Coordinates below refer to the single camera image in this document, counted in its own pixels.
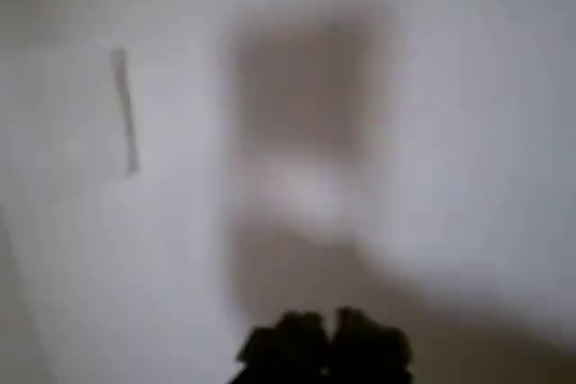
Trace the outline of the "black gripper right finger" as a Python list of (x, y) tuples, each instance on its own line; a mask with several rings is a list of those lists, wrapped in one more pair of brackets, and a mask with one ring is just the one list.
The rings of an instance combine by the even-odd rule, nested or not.
[(337, 311), (331, 342), (333, 383), (410, 384), (412, 361), (410, 341), (398, 327), (382, 325), (360, 309)]

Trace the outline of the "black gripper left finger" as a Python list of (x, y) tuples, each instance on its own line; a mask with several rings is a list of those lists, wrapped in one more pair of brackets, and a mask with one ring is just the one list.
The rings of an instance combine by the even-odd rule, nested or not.
[(329, 337), (322, 316), (288, 311), (272, 326), (255, 326), (238, 351), (232, 383), (324, 383)]

